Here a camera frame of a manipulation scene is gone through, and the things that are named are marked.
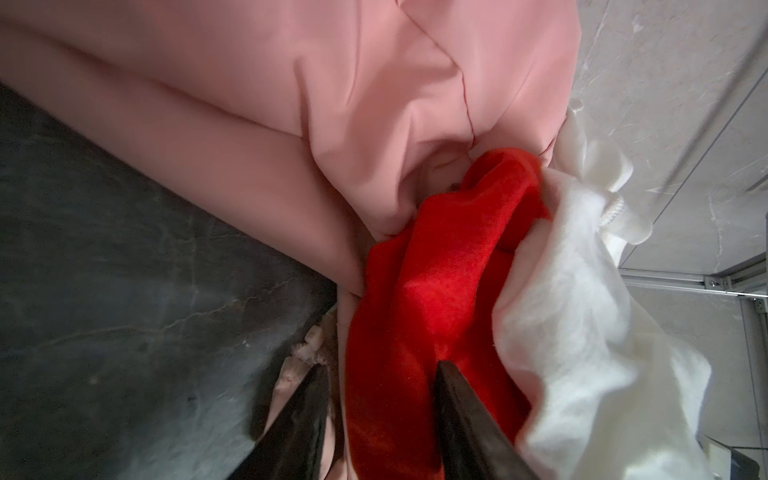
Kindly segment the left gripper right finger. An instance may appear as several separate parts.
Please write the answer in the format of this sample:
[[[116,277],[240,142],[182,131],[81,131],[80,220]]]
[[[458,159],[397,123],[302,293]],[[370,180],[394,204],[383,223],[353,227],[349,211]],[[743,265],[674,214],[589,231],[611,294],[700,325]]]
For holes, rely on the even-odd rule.
[[[536,480],[457,365],[440,361],[434,384],[447,479]]]

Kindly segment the red cloth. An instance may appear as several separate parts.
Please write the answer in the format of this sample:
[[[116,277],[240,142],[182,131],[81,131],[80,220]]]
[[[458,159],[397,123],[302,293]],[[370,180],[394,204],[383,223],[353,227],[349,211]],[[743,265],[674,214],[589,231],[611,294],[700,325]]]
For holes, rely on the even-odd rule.
[[[548,215],[539,159],[497,149],[370,250],[345,352],[346,430],[359,478],[442,477],[433,393],[442,360],[458,366],[508,438],[520,431],[531,406],[499,359],[491,316],[519,243]]]

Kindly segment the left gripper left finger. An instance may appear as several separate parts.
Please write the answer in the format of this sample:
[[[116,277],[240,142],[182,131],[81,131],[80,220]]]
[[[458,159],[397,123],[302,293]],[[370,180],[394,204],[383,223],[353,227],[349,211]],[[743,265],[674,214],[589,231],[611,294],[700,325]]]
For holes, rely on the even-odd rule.
[[[318,479],[329,401],[328,370],[315,365],[229,479]]]

